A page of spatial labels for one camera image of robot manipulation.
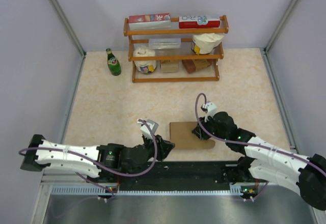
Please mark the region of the brown cardboard box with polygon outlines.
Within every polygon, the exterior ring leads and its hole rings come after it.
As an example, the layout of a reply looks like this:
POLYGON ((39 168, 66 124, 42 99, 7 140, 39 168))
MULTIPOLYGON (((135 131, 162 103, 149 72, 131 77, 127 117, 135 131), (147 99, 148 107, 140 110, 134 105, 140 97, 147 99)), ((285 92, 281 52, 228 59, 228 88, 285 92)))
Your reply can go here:
POLYGON ((214 140, 201 140, 192 130, 197 122, 171 122, 170 142, 175 144, 175 150, 209 150, 215 147, 214 140))

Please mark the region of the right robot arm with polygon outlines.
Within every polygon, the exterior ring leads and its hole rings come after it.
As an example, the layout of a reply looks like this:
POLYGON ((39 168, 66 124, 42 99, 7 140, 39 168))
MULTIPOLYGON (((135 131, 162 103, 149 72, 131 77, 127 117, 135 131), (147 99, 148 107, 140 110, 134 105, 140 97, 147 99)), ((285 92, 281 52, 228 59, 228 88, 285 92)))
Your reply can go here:
POLYGON ((244 181, 252 178, 285 187, 315 209, 325 210, 325 158, 285 151, 256 134, 237 127, 226 112, 196 117, 193 133, 200 139, 224 141, 232 151, 243 155, 246 163, 237 169, 244 181))

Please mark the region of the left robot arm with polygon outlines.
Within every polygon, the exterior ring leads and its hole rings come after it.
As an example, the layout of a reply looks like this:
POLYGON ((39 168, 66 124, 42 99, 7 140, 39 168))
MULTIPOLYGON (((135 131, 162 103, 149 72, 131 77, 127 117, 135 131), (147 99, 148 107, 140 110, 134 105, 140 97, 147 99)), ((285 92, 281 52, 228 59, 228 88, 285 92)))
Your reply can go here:
POLYGON ((142 139, 142 145, 132 148, 112 143, 80 147, 52 143, 35 134, 29 146, 19 151, 23 156, 20 168, 32 172, 43 169, 73 171, 106 182, 113 180, 115 175, 137 177, 149 172, 156 161, 163 161, 175 147, 160 135, 142 139))

